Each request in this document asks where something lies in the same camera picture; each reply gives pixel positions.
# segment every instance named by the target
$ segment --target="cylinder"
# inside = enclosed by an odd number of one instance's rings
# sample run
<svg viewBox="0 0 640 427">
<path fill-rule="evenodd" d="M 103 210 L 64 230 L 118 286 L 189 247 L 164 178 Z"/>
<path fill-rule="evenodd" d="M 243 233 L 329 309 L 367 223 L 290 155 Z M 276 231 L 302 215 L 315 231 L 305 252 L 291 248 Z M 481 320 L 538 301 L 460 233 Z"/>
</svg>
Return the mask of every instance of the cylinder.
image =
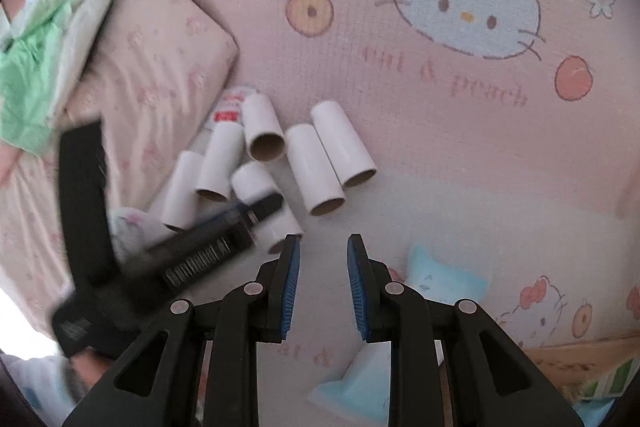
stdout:
<svg viewBox="0 0 640 427">
<path fill-rule="evenodd" d="M 332 212 L 344 203 L 344 192 L 314 126 L 302 123 L 286 132 L 287 158 L 312 216 Z"/>
<path fill-rule="evenodd" d="M 259 162 L 275 160 L 285 150 L 284 134 L 268 97 L 256 92 L 242 103 L 246 150 Z"/>
<path fill-rule="evenodd" d="M 270 192 L 281 193 L 269 171 L 258 162 L 242 165 L 231 176 L 231 185 L 238 199 L 244 203 L 254 203 Z M 303 235 L 287 201 L 284 202 L 279 212 L 273 214 L 263 223 L 259 223 L 254 229 L 257 246 L 269 253 L 280 253 L 289 233 L 299 237 Z"/>
<path fill-rule="evenodd" d="M 182 151 L 178 157 L 161 214 L 161 221 L 172 230 L 188 229 L 196 219 L 195 184 L 202 160 L 201 155 L 191 151 Z"/>
<path fill-rule="evenodd" d="M 314 106 L 311 118 L 342 187 L 355 187 L 378 170 L 340 105 L 326 100 Z"/>
<path fill-rule="evenodd" d="M 208 200 L 228 200 L 231 196 L 231 174 L 240 165 L 242 152 L 243 127 L 232 121 L 218 122 L 207 146 L 196 192 Z"/>
</svg>

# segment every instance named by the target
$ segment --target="black triangular cutout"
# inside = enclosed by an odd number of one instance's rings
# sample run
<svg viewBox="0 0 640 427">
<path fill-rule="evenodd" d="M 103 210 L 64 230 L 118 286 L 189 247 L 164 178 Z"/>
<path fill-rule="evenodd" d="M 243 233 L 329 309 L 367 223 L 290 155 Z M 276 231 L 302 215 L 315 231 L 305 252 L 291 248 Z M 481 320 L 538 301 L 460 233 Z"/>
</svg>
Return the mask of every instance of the black triangular cutout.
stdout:
<svg viewBox="0 0 640 427">
<path fill-rule="evenodd" d="M 114 381 L 116 388 L 142 397 L 149 396 L 168 338 L 166 331 L 160 331 L 129 367 L 117 376 Z"/>
<path fill-rule="evenodd" d="M 489 363 L 489 371 L 491 371 L 496 393 L 500 396 L 508 396 L 516 391 L 528 389 L 531 386 L 529 377 L 518 363 L 502 349 L 491 333 L 482 331 L 479 336 Z"/>
</svg>

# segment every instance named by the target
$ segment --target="whisker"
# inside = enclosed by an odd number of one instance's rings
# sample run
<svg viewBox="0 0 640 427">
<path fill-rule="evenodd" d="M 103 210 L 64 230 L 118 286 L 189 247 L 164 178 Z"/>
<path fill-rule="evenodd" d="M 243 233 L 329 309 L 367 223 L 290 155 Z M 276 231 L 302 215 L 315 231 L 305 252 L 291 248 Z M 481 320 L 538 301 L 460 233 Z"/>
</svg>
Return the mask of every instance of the whisker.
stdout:
<svg viewBox="0 0 640 427">
<path fill-rule="evenodd" d="M 531 52 L 531 53 L 533 53 L 534 55 L 536 55 L 536 57 L 538 58 L 538 60 L 539 60 L 540 62 L 542 62 L 542 58 L 540 57 L 540 54 L 539 54 L 535 49 L 533 49 L 531 46 L 529 46 L 528 44 L 525 44 L 525 43 L 524 43 L 524 42 L 522 42 L 522 41 L 518 41 L 518 44 L 523 45 L 523 46 L 525 47 L 525 51 L 526 51 L 526 52 Z"/>
<path fill-rule="evenodd" d="M 406 4 L 407 6 L 410 6 L 411 3 L 409 1 L 403 1 L 403 0 L 382 0 L 382 1 L 376 1 L 376 8 L 380 8 L 381 6 L 385 5 L 385 4 Z"/>
<path fill-rule="evenodd" d="M 536 32 L 530 32 L 529 30 L 518 30 L 518 33 L 526 33 L 527 35 L 531 35 L 533 37 L 539 38 L 546 44 L 546 39 L 542 35 L 538 35 Z"/>
</svg>

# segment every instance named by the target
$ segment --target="silver screw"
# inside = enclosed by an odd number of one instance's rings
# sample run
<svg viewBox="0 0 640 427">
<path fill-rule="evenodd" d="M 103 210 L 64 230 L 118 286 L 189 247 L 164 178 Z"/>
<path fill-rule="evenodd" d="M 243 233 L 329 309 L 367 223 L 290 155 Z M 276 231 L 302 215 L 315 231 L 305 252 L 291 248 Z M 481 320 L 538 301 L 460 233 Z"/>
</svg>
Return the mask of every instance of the silver screw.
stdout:
<svg viewBox="0 0 640 427">
<path fill-rule="evenodd" d="M 180 315 L 189 309 L 189 303 L 187 301 L 175 301 L 171 305 L 171 312 L 174 315 Z"/>
<path fill-rule="evenodd" d="M 465 299 L 463 301 L 460 301 L 460 304 L 458 304 L 458 308 L 463 313 L 473 315 L 474 313 L 476 313 L 478 306 L 475 302 Z"/>
<path fill-rule="evenodd" d="M 404 291 L 404 286 L 399 282 L 390 282 L 386 284 L 385 290 L 391 295 L 400 295 Z"/>
<path fill-rule="evenodd" d="M 247 295 L 258 295 L 262 292 L 262 285 L 259 282 L 250 282 L 244 285 L 244 293 Z"/>
</svg>

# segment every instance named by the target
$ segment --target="white plastic wrapper with red label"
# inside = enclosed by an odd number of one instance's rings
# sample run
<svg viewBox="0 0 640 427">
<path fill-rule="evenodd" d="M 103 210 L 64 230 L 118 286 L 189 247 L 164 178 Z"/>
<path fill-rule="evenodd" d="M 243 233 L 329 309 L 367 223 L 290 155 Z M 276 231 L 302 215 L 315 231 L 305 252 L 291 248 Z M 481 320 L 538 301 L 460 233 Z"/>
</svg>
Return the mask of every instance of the white plastic wrapper with red label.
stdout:
<svg viewBox="0 0 640 427">
<path fill-rule="evenodd" d="M 242 123 L 242 102 L 250 94 L 253 94 L 255 89 L 246 86 L 234 86 L 225 89 L 216 104 L 216 107 L 211 111 L 205 127 L 209 130 L 213 130 L 216 124 L 220 121 L 233 121 L 236 123 Z"/>
</svg>

